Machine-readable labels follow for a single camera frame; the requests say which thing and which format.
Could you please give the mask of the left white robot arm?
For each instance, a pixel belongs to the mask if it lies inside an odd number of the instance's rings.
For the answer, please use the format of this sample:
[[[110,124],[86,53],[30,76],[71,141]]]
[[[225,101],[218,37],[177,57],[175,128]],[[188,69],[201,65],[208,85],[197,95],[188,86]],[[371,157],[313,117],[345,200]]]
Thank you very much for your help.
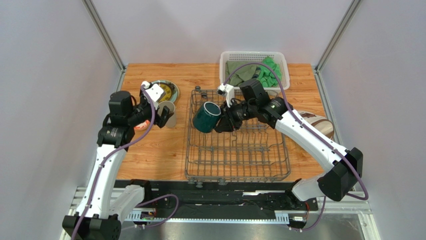
[[[117,240],[122,223],[151,192],[151,184],[137,180],[129,184],[119,197],[112,201],[119,168],[131,145],[142,140],[133,139],[135,127],[149,121],[162,128],[173,112],[165,107],[158,111],[158,101],[165,91],[157,85],[141,88],[139,102],[128,91],[117,91],[110,95],[109,113],[105,116],[98,132],[96,160],[80,204],[73,215],[62,221],[64,231],[72,240]]]

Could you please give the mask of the beige plastic cup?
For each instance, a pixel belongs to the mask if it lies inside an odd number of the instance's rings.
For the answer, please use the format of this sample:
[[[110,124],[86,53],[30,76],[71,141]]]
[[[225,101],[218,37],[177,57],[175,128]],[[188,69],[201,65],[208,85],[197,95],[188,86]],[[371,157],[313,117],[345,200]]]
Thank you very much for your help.
[[[163,115],[165,108],[167,108],[169,111],[168,111],[168,114],[166,117],[167,119],[164,126],[167,128],[174,128],[177,124],[176,106],[171,101],[160,102],[158,105],[158,112],[157,112],[160,117]]]

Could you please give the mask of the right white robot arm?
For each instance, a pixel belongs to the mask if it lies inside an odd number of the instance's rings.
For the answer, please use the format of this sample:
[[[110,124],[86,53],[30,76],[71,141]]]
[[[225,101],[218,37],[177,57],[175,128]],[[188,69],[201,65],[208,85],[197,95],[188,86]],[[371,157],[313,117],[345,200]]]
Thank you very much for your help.
[[[327,197],[335,202],[349,194],[362,177],[363,153],[356,147],[348,150],[309,124],[282,97],[271,98],[262,84],[246,81],[240,87],[243,100],[235,98],[235,88],[221,84],[217,93],[225,97],[221,119],[215,131],[234,132],[243,121],[257,119],[290,137],[320,164],[323,173],[295,181],[291,194],[299,201]]]

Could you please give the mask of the dark green mug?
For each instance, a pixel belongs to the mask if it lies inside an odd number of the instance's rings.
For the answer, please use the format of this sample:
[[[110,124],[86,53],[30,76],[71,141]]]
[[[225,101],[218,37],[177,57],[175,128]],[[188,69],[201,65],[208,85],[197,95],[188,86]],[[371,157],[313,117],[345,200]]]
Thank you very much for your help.
[[[213,131],[220,118],[220,107],[211,101],[207,101],[195,113],[192,124],[199,132],[207,134]]]

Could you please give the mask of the yellow patterned plate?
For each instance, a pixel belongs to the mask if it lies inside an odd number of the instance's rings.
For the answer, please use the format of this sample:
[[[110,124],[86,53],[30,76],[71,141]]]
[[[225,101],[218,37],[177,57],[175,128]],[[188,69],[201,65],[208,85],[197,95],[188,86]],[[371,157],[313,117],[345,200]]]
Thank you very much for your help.
[[[173,87],[163,82],[160,82],[158,85],[164,90],[164,95],[158,102],[170,101],[173,96]]]

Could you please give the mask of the red patterned white bowl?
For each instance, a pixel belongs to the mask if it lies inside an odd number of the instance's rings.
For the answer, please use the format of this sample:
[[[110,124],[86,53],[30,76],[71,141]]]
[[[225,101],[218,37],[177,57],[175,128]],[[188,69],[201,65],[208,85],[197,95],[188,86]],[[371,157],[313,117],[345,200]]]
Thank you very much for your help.
[[[143,131],[143,130],[146,130],[148,127],[149,127],[149,125],[151,124],[151,122],[149,121],[149,120],[145,120],[144,122],[142,122],[142,123],[140,123],[140,124],[138,124],[138,125],[136,125],[135,127],[134,127],[134,129],[136,130],[136,131]]]

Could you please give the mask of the pale green flower plate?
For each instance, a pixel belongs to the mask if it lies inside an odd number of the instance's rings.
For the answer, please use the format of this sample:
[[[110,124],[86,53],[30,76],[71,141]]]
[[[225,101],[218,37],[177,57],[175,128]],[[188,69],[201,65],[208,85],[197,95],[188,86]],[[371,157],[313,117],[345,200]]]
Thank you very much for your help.
[[[172,81],[165,80],[165,79],[159,79],[159,80],[155,80],[155,81],[151,82],[151,84],[157,84],[157,85],[159,85],[159,83],[166,83],[166,84],[169,84],[169,85],[172,86],[173,95],[172,95],[170,102],[174,103],[178,99],[179,94],[180,94],[180,90],[179,90],[178,86],[175,83],[173,83]]]

